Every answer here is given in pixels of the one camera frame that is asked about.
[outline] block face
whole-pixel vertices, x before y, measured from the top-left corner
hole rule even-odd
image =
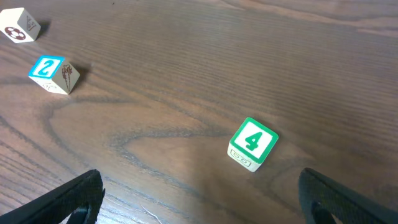
[[[68,62],[64,61],[56,74],[52,77],[52,80],[67,94],[69,94],[75,86],[80,74],[77,70]]]
[[[29,78],[52,93],[69,94],[80,74],[63,57],[43,55],[29,72]]]
[[[248,156],[236,149],[231,143],[228,146],[228,155],[251,172],[256,171],[261,165],[252,161]]]
[[[269,128],[252,118],[246,118],[230,144],[254,163],[262,164],[278,138]]]
[[[39,34],[41,29],[40,24],[26,11],[24,10],[18,20],[18,25],[25,33],[34,41]]]
[[[30,77],[33,81],[43,87],[45,90],[51,93],[61,93],[61,94],[68,94],[63,89],[61,89],[56,83],[52,80],[45,79],[45,78],[37,78],[37,77]]]
[[[14,43],[23,43],[36,39],[40,25],[24,8],[5,9],[0,13],[0,30]]]
[[[33,66],[32,70],[29,72],[29,76],[51,79],[64,60],[63,57],[43,55]]]

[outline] wood grain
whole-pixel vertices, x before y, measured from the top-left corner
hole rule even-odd
[[[398,210],[398,3],[4,0],[37,41],[0,36],[0,214],[98,169],[98,223],[304,223],[304,167]],[[27,73],[81,72],[71,95]],[[280,136],[255,173],[226,154],[246,117]]]

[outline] green number 4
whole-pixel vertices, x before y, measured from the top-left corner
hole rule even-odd
[[[252,136],[247,137],[245,140],[249,144],[246,147],[251,151],[255,150],[257,147],[259,147],[257,142],[259,142],[261,136],[262,132],[258,132],[256,134],[253,134]]]

